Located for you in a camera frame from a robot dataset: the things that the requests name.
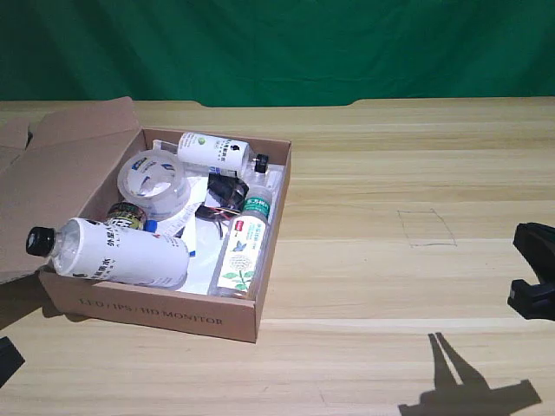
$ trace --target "box flap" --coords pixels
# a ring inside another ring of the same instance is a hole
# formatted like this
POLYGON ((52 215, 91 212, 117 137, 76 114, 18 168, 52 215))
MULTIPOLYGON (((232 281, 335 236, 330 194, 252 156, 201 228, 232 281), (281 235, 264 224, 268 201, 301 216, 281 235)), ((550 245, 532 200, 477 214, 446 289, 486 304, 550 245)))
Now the box flap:
POLYGON ((139 128, 129 97, 47 114, 38 125, 29 149, 108 136, 139 128))
POLYGON ((0 283, 45 263, 25 252, 31 227, 59 228, 79 216, 108 175, 116 187, 123 155, 137 141, 144 148, 139 132, 129 99, 45 117, 27 150, 0 174, 0 283))
POLYGON ((25 151, 29 138, 29 122, 13 119, 0 127, 0 174, 25 151))

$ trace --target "green backdrop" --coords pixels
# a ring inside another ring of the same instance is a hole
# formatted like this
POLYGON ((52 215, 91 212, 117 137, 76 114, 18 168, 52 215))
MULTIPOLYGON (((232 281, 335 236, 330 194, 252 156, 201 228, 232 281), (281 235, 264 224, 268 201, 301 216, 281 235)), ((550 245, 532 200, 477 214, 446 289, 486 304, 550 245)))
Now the green backdrop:
POLYGON ((554 0, 2 0, 0 100, 555 94, 554 0))

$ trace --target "open cardboard box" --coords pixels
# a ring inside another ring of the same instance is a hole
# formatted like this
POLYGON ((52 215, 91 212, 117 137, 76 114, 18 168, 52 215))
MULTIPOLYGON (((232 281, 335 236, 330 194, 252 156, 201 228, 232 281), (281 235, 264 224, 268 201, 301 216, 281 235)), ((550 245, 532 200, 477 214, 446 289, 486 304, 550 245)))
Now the open cardboard box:
POLYGON ((49 114, 28 142, 24 120, 0 129, 0 283, 41 269, 39 278, 64 313, 255 342, 291 174, 291 143, 248 141, 284 166, 280 199, 269 229, 263 273, 253 301, 195 295, 58 276, 44 259, 25 252, 35 225, 59 229, 72 217, 102 221, 121 200, 116 178, 125 161, 153 140, 177 143, 182 131, 141 127, 130 98, 49 114))

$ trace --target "wooden tabletop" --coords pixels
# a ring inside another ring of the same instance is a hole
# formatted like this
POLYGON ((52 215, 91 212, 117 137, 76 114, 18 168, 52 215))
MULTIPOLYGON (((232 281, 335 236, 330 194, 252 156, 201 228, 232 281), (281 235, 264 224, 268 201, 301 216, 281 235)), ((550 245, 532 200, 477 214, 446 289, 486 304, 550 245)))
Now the wooden tabletop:
MULTIPOLYGON (((75 104, 3 102, 0 122, 75 104)), ((554 98, 136 110, 292 140, 258 343, 75 322, 27 278, 0 286, 0 335, 26 360, 1 414, 555 413, 555 322, 506 305, 513 279, 537 282, 515 227, 555 225, 554 98)))

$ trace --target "clear tape roll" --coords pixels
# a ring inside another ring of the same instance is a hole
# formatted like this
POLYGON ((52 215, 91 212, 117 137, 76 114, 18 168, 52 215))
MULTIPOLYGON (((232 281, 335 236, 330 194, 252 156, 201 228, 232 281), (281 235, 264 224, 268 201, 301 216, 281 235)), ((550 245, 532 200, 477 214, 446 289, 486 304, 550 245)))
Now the clear tape roll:
POLYGON ((165 150, 147 150, 129 159, 118 174, 118 188, 127 202, 155 221, 175 215, 189 199, 183 164, 165 150))

